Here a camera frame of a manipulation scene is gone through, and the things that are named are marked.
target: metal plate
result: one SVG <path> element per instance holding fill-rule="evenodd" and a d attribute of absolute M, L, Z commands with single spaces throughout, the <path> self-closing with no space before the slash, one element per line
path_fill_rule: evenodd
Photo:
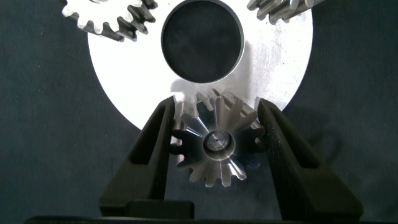
<path fill-rule="evenodd" d="M 249 11 L 247 1 L 219 0 L 218 3 L 241 24 L 243 47 L 235 67 L 222 79 L 193 83 L 182 79 L 169 67 L 162 52 L 162 31 L 168 16 L 181 3 L 162 0 L 151 11 L 155 23 L 146 22 L 148 34 L 137 33 L 137 41 L 116 42 L 88 34 L 91 59 L 112 103 L 139 129 L 145 125 L 158 103 L 175 95 L 178 102 L 194 102 L 197 92 L 211 89 L 230 91 L 254 107 L 257 96 L 286 107 L 299 87 L 312 46 L 312 13 L 307 11 L 290 20 L 271 25 L 259 21 Z"/>

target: dark fabric background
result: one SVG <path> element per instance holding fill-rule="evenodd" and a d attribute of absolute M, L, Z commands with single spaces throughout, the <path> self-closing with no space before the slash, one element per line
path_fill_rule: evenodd
<path fill-rule="evenodd" d="M 99 216 L 97 199 L 139 130 L 105 95 L 86 34 L 58 1 L 0 3 L 0 223 Z M 363 202 L 362 220 L 398 221 L 397 7 L 316 7 L 308 69 L 284 111 Z M 207 189 L 171 157 L 165 197 L 192 200 L 197 218 L 278 219 L 262 160 L 248 181 Z"/>

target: gear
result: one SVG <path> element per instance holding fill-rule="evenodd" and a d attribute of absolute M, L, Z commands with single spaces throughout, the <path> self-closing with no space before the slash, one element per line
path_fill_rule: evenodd
<path fill-rule="evenodd" d="M 121 41 L 147 33 L 145 21 L 154 22 L 154 0 L 67 0 L 62 14 L 77 20 L 79 29 Z"/>
<path fill-rule="evenodd" d="M 182 140 L 172 147 L 173 154 L 181 154 L 181 169 L 191 168 L 191 181 L 205 177 L 212 187 L 221 179 L 227 187 L 231 176 L 246 179 L 245 166 L 257 168 L 253 152 L 260 147 L 264 128 L 256 121 L 257 112 L 231 93 L 205 98 L 197 94 L 196 109 L 184 105 L 181 121 L 175 122 L 173 136 Z"/>
<path fill-rule="evenodd" d="M 263 20 L 269 14 L 269 22 L 275 25 L 279 19 L 288 21 L 322 1 L 324 0 L 250 0 L 248 9 L 259 8 L 257 18 Z"/>

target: clamp jaw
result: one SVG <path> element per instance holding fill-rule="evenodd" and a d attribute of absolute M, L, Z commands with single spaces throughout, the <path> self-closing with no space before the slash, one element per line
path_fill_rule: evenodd
<path fill-rule="evenodd" d="M 262 139 L 264 147 L 260 150 L 269 158 L 282 219 L 359 221 L 363 214 L 361 202 L 295 131 L 278 107 L 260 99 L 257 112 L 266 132 Z M 173 97 L 162 101 L 155 109 L 99 199 L 103 216 L 133 217 L 130 220 L 133 223 L 148 219 L 159 223 L 200 222 L 193 219 L 194 204 L 191 202 L 164 200 L 174 113 Z M 62 223 L 76 221 L 75 218 L 61 219 Z M 47 222 L 56 223 L 49 217 L 26 221 L 30 224 Z M 118 222 L 124 223 L 120 218 L 112 221 Z"/>

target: bore hole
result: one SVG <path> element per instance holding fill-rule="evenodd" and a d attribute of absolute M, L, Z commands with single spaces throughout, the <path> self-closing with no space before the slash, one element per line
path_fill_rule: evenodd
<path fill-rule="evenodd" d="M 203 148 L 210 159 L 222 161 L 234 153 L 235 140 L 229 133 L 216 130 L 206 136 Z"/>
<path fill-rule="evenodd" d="M 185 1 L 170 14 L 162 49 L 170 68 L 195 83 L 227 75 L 243 49 L 243 32 L 235 13 L 218 1 Z"/>

